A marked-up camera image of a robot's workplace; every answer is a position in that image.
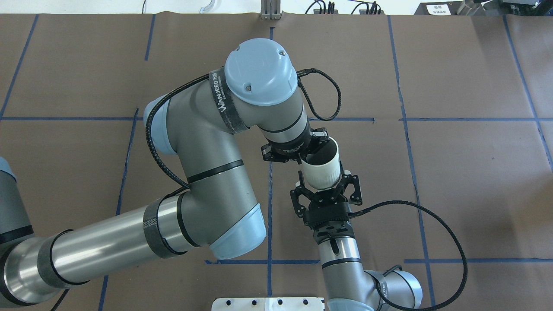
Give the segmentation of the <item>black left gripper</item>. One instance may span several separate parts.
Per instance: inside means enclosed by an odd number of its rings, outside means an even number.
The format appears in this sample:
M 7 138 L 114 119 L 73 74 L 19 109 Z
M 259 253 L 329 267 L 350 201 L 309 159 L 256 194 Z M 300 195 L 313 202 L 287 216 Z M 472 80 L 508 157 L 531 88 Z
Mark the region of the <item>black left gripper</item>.
M 285 142 L 277 143 L 270 141 L 261 147 L 261 155 L 267 162 L 296 162 L 302 164 L 301 153 L 308 150 L 308 154 L 318 153 L 326 144 L 330 142 L 330 136 L 326 128 L 311 129 L 310 132 L 303 132 L 297 138 Z

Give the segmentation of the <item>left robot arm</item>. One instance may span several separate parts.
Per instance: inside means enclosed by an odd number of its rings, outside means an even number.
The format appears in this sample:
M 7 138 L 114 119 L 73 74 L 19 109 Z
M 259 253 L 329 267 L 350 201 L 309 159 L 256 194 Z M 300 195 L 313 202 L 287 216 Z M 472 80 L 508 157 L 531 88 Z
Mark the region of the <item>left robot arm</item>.
M 92 279 L 209 246 L 219 259 L 263 242 L 265 223 L 235 134 L 257 126 L 268 162 L 301 163 L 329 141 L 312 129 L 301 78 L 276 41 L 254 38 L 225 65 L 144 111 L 146 143 L 178 190 L 145 207 L 49 238 L 34 234 L 16 176 L 1 159 L 1 307 L 38 305 Z

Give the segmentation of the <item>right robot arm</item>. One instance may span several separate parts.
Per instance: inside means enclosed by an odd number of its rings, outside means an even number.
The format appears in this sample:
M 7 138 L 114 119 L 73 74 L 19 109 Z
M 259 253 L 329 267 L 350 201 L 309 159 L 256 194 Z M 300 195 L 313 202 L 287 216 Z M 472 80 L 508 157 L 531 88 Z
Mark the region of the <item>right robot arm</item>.
M 330 311 L 398 311 L 420 307 L 423 290 L 411 273 L 395 265 L 365 270 L 351 223 L 351 205 L 362 204 L 357 175 L 339 170 L 337 183 L 324 190 L 306 187 L 302 171 L 290 191 L 296 215 L 313 232 Z

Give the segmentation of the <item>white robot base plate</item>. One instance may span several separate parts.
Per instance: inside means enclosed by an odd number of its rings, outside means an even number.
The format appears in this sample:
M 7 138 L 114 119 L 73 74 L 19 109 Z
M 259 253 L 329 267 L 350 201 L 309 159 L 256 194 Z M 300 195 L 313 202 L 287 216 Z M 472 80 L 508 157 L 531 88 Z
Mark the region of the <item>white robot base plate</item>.
M 218 298 L 212 311 L 325 311 L 320 297 L 247 297 Z

